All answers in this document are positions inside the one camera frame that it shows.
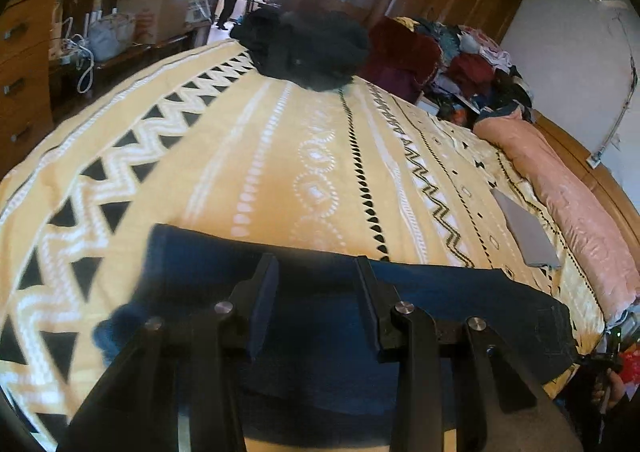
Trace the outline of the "right hand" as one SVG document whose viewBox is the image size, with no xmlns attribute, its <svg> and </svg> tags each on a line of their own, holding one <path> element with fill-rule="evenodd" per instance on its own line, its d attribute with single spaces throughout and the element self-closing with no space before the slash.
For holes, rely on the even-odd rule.
<svg viewBox="0 0 640 452">
<path fill-rule="evenodd" d="M 625 394 L 624 382 L 612 368 L 608 368 L 594 384 L 592 402 L 600 408 L 601 412 L 606 412 L 613 409 Z"/>
</svg>

